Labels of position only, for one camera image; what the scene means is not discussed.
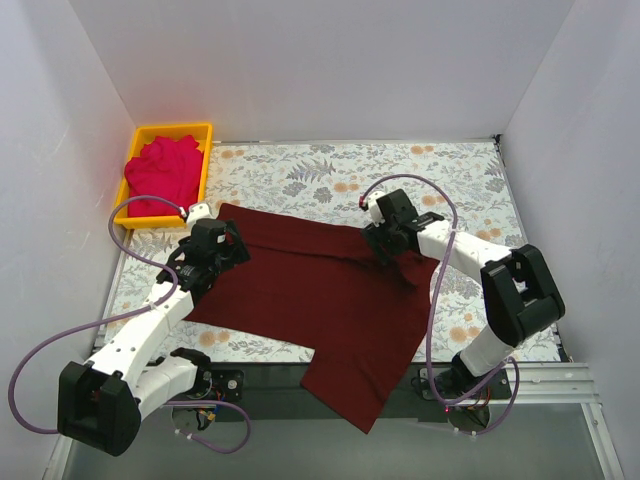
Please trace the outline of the dark red t shirt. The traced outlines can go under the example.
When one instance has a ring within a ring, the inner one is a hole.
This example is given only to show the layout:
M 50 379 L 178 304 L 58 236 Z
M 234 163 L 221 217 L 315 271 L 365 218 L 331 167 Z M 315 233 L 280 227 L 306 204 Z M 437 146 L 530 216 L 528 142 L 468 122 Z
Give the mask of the dark red t shirt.
M 248 262 L 221 274 L 191 322 L 314 351 L 302 386 L 368 433 L 426 334 L 437 261 L 384 265 L 355 227 L 224 203 Z

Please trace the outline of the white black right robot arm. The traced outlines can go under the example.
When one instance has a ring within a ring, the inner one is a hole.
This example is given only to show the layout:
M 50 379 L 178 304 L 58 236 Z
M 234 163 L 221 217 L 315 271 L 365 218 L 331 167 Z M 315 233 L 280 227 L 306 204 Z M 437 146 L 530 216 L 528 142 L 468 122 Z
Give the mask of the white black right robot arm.
M 411 251 L 438 260 L 441 271 L 458 270 L 482 288 L 487 325 L 449 369 L 428 374 L 431 396 L 438 400 L 458 403 L 479 395 L 522 343 L 566 313 L 543 254 L 530 244 L 491 243 L 431 213 L 405 223 L 371 223 L 362 234 L 384 263 Z

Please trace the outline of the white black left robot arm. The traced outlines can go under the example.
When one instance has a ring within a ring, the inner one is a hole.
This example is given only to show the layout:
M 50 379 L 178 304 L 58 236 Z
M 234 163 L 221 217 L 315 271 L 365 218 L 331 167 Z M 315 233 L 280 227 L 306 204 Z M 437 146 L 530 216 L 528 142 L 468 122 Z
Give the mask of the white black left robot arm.
M 162 265 L 144 302 L 145 312 L 131 318 L 84 363 L 71 362 L 62 370 L 58 432 L 119 456 L 133 443 L 142 421 L 168 403 L 202 409 L 206 416 L 228 405 L 229 396 L 217 390 L 219 377 L 206 354 L 180 347 L 158 365 L 150 362 L 219 275 L 249 258 L 236 233 L 182 239 Z

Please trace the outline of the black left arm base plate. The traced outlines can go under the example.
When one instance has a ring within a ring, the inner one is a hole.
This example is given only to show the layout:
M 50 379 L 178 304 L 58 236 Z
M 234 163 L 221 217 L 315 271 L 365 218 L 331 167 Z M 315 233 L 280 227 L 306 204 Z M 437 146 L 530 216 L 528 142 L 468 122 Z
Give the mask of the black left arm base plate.
M 185 395 L 192 400 L 236 403 L 242 399 L 244 372 L 231 369 L 199 369 L 194 386 Z

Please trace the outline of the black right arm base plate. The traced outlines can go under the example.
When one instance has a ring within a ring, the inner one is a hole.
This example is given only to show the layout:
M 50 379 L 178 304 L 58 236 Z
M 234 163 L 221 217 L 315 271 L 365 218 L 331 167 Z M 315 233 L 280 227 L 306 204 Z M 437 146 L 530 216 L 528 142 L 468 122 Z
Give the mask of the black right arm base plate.
M 447 401 L 462 396 L 475 388 L 481 381 L 481 377 L 473 377 L 461 367 L 453 365 L 442 368 L 434 367 L 433 377 L 437 392 Z M 429 379 L 430 376 L 427 369 L 421 368 L 411 379 L 411 385 L 421 398 L 435 400 Z M 512 393 L 512 385 L 507 377 L 507 372 L 505 369 L 501 369 L 481 390 L 477 390 L 469 400 L 509 400 L 512 397 Z

